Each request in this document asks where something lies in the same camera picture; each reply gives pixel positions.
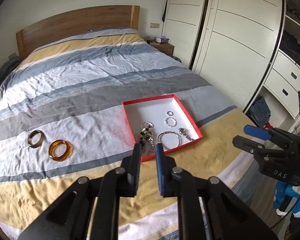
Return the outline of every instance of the striped duvet cover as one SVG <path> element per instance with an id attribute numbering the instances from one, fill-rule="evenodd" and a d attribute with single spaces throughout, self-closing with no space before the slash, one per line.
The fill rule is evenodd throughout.
<path id="1" fill-rule="evenodd" d="M 78 177 L 94 179 L 119 166 L 134 146 L 122 102 L 162 94 L 176 94 L 203 135 L 171 154 L 177 165 L 194 176 L 219 176 L 249 198 L 257 166 L 252 155 L 232 146 L 249 119 L 218 89 L 146 44 L 136 30 L 105 30 L 36 49 L 0 86 L 4 232 L 17 238 Z M 32 149 L 27 137 L 37 129 L 46 138 Z M 48 155 L 57 139 L 73 145 L 63 162 Z M 138 195 L 120 202 L 119 239 L 174 239 L 177 229 L 176 199 L 160 196 L 155 160 L 143 162 Z"/>

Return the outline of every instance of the bed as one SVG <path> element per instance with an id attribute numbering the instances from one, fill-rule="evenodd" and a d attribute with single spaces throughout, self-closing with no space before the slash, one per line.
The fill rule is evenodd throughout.
<path id="1" fill-rule="evenodd" d="M 176 94 L 203 139 L 171 154 L 193 175 L 218 176 L 242 200 L 258 183 L 251 154 L 232 146 L 251 121 L 218 89 L 148 45 L 138 6 L 100 6 L 56 15 L 17 33 L 23 62 L 0 86 L 0 227 L 16 239 L 80 176 L 103 176 L 131 155 L 122 102 Z M 43 144 L 27 146 L 33 130 Z M 49 145 L 71 142 L 56 162 Z M 119 239 L 177 239 L 174 198 L 158 191 L 155 160 L 141 164 L 135 198 L 120 201 Z"/>

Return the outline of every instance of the black cable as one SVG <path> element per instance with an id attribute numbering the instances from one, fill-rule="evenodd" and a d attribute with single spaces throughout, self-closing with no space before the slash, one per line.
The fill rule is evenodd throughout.
<path id="1" fill-rule="evenodd" d="M 293 204 L 293 206 L 290 208 L 290 210 L 278 221 L 276 222 L 272 227 L 271 229 L 274 229 L 277 225 L 279 225 L 289 214 L 290 212 L 295 208 L 295 206 L 298 204 L 300 200 L 300 195 L 299 197 L 297 198 L 297 201 Z"/>

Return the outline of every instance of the wall outlet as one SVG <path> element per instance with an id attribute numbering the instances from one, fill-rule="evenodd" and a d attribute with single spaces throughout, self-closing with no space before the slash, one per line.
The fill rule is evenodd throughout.
<path id="1" fill-rule="evenodd" d="M 11 60 L 11 59 L 13 59 L 13 58 L 15 58 L 15 57 L 17 57 L 17 54 L 16 54 L 16 53 L 12 53 L 12 54 L 9 56 L 9 60 Z"/>
<path id="2" fill-rule="evenodd" d="M 150 23 L 150 28 L 160 28 L 159 23 Z"/>

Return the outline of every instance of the wooden headboard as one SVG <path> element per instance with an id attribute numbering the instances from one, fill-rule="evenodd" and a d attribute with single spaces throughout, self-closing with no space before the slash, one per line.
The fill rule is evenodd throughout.
<path id="1" fill-rule="evenodd" d="M 78 9 L 34 23 L 16 33 L 19 56 L 36 48 L 89 30 L 132 27 L 138 29 L 140 6 L 111 5 Z"/>

